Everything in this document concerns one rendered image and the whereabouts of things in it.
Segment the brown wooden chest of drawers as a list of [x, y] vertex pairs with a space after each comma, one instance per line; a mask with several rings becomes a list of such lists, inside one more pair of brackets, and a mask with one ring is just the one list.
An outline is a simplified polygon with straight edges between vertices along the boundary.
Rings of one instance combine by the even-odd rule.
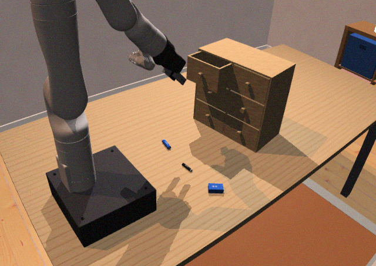
[[[236, 42], [231, 39], [222, 39], [220, 41], [211, 43], [209, 45], [203, 46], [199, 48], [199, 51], [206, 52], [213, 56], [216, 56], [220, 59], [226, 60], [231, 62], [231, 74], [230, 74], [230, 82], [229, 82], [229, 91], [227, 96], [227, 104], [226, 104], [226, 111], [196, 97], [197, 94], [197, 84], [195, 90], [195, 98], [194, 98], [194, 113], [193, 118], [195, 117], [195, 109], [196, 109], [196, 99], [200, 99], [201, 101], [225, 112], [224, 117], [224, 126], [223, 132], [208, 126], [207, 124], [199, 121], [200, 123], [205, 124], [206, 126], [212, 128], [213, 130], [223, 134], [224, 136], [228, 137], [224, 134], [225, 125], [226, 125], [226, 117], [227, 114], [253, 126], [252, 124], [230, 114], [227, 112], [228, 104], [229, 104], [229, 96], [230, 90], [237, 92], [249, 99], [252, 99], [258, 103], [258, 100], [253, 99], [247, 95], [244, 95], [234, 89], [231, 89], [231, 79], [233, 74], [233, 65], [238, 65], [243, 68], [246, 68], [250, 71], [256, 72], [260, 75], [263, 75], [267, 78], [270, 78], [270, 83], [268, 86], [268, 92], [266, 97], [266, 102], [261, 103], [264, 105], [263, 117], [261, 120], [260, 128], [259, 129], [256, 149], [252, 150], [251, 148], [239, 143], [238, 141], [228, 137], [229, 139], [234, 140], [235, 142], [241, 144], [242, 146], [252, 150], [253, 152], [257, 153], [262, 147], [264, 147], [270, 140], [276, 137], [279, 134], [281, 123], [284, 116], [284, 111], [287, 104], [288, 94], [291, 87], [291, 82], [293, 79], [293, 74], [295, 70], [296, 63], [290, 62], [283, 58], [279, 58], [278, 56], [274, 56], [262, 50], [253, 48], [251, 46], [242, 44], [240, 42]], [[198, 51], [198, 52], [199, 52]]]

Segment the brown wooden drawer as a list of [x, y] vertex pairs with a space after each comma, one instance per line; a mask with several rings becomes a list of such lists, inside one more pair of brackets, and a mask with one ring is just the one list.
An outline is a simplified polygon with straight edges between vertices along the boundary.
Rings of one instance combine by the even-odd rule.
[[227, 114], [224, 134], [255, 150], [259, 129]]
[[232, 63], [199, 51], [187, 56], [187, 75], [190, 80], [219, 93], [229, 87]]
[[269, 83], [270, 78], [242, 68], [241, 66], [233, 65], [231, 89], [265, 104]]
[[215, 93], [211, 90], [206, 89], [200, 85], [197, 85], [196, 97], [226, 111], [227, 96], [229, 89], [226, 88], [219, 93]]
[[260, 128], [264, 105], [230, 90], [227, 112]]
[[195, 117], [208, 126], [223, 132], [225, 112], [196, 99]]

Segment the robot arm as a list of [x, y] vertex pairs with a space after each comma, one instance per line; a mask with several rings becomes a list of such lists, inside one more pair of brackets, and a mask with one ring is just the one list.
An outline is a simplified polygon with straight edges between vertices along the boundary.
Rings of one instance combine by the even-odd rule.
[[[131, 0], [95, 0], [109, 25], [138, 47], [150, 45], [156, 28]], [[131, 1], [131, 3], [130, 3]], [[83, 77], [76, 0], [30, 0], [33, 23], [48, 68], [43, 84], [59, 173], [70, 193], [96, 182]], [[50, 91], [49, 91], [50, 89]]]

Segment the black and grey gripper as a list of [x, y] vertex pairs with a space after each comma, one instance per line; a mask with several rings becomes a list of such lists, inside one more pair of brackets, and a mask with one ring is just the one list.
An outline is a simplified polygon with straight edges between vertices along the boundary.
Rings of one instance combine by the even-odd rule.
[[156, 28], [156, 37], [154, 41], [129, 56], [129, 60], [135, 65], [146, 70], [153, 70], [155, 64], [162, 65], [163, 73], [168, 75], [171, 80], [177, 80], [184, 85], [187, 80], [180, 72], [186, 64], [186, 61], [176, 53], [173, 44]]

